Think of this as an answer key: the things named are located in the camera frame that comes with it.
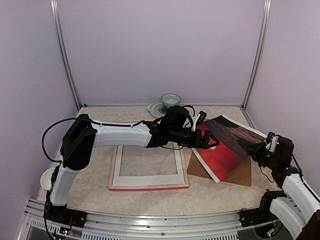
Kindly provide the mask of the red and dark photo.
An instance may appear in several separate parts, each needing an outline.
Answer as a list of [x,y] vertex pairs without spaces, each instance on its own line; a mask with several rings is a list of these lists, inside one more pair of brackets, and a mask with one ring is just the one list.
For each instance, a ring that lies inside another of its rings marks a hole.
[[224,180],[250,157],[247,152],[250,145],[259,144],[267,138],[266,134],[226,115],[205,120],[197,128],[202,132],[208,130],[219,141],[219,145],[209,149],[192,149],[206,173],[216,183]]

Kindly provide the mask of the white photo mat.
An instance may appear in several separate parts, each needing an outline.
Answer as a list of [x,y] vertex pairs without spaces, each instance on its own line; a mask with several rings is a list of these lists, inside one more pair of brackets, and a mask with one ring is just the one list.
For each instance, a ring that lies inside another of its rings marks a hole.
[[113,149],[111,191],[161,191],[189,188],[184,153],[176,143],[164,148],[119,145]]

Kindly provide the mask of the wooden picture frame red edge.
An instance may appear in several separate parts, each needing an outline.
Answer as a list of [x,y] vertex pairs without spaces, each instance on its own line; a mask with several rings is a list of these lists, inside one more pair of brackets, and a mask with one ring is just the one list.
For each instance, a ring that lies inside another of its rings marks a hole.
[[179,190],[189,187],[186,163],[181,148],[170,142],[166,149],[173,150],[177,174],[121,176],[120,167],[124,146],[146,147],[151,139],[150,132],[144,126],[110,127],[106,131],[108,144],[114,146],[111,162],[109,190],[111,191],[159,191]]

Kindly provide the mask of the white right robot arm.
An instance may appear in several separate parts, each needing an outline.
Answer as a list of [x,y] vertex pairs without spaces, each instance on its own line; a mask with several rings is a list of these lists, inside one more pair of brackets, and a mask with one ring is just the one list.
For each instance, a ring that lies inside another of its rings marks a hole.
[[301,168],[292,166],[295,160],[293,142],[269,133],[266,140],[251,144],[246,152],[259,167],[269,168],[280,188],[267,190],[257,208],[241,210],[243,227],[262,224],[277,218],[294,240],[320,238],[320,197],[304,180]]

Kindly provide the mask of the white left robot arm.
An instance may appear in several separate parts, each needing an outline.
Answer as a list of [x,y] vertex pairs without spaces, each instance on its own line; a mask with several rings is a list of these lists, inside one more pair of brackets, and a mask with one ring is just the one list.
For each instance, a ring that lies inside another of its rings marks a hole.
[[62,138],[59,166],[46,194],[46,201],[51,205],[50,214],[61,223],[70,218],[70,211],[66,208],[68,194],[78,173],[89,165],[94,148],[163,148],[173,142],[180,147],[212,149],[220,141],[209,130],[197,128],[206,116],[203,111],[191,116],[187,106],[175,105],[169,107],[164,116],[137,123],[100,122],[90,119],[88,114],[70,118],[73,123]]

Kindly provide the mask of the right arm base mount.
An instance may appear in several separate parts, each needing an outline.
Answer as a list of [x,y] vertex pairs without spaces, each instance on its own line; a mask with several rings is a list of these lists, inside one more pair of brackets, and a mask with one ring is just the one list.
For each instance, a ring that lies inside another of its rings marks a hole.
[[277,217],[271,213],[270,207],[273,200],[286,197],[284,191],[267,190],[260,200],[259,207],[246,209],[242,208],[239,212],[239,218],[242,227],[249,227],[274,221]]

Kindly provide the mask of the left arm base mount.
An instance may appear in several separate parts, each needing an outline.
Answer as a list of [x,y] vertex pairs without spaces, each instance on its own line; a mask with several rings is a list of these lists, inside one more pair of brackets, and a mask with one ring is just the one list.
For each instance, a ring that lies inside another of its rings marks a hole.
[[67,205],[55,206],[50,201],[51,191],[47,191],[44,204],[43,217],[46,220],[68,225],[70,227],[84,228],[88,213],[81,210],[70,209]]

